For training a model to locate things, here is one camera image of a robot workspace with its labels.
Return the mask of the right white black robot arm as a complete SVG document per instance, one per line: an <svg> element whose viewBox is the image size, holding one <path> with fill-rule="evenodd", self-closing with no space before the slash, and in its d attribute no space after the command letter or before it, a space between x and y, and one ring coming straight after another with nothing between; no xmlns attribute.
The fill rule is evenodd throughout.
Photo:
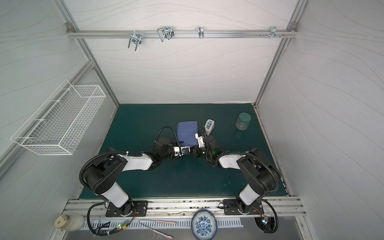
<svg viewBox="0 0 384 240"><path fill-rule="evenodd" d="M252 211L263 214L263 198L279 189L280 171L257 148L246 152L222 151L216 139L206 132L195 134L198 145L193 148L195 157L204 157L212 167L240 170L246 180L245 187L235 200L224 200L223 209L235 215L247 215Z"/></svg>

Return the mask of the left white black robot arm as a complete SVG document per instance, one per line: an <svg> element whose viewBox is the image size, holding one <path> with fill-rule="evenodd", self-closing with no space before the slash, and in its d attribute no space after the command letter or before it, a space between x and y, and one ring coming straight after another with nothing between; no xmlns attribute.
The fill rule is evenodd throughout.
<svg viewBox="0 0 384 240"><path fill-rule="evenodd" d="M174 142L160 137L164 129L172 131L176 137ZM160 129L155 144L150 150L131 155L128 152L110 149L87 161L80 170L79 180L86 189L116 208L117 214L125 217L133 211L134 203L117 183L121 173L154 170L167 159L177 159L181 153L182 148L176 132L170 126L164 126Z"/></svg>

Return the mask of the light blue wrapping paper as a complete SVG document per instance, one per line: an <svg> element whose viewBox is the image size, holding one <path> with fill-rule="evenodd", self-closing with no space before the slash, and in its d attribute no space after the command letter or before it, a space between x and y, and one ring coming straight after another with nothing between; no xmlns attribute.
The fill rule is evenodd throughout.
<svg viewBox="0 0 384 240"><path fill-rule="evenodd" d="M198 122L188 121L177 124L177 138L182 147L195 147L198 145L196 134L198 133Z"/></svg>

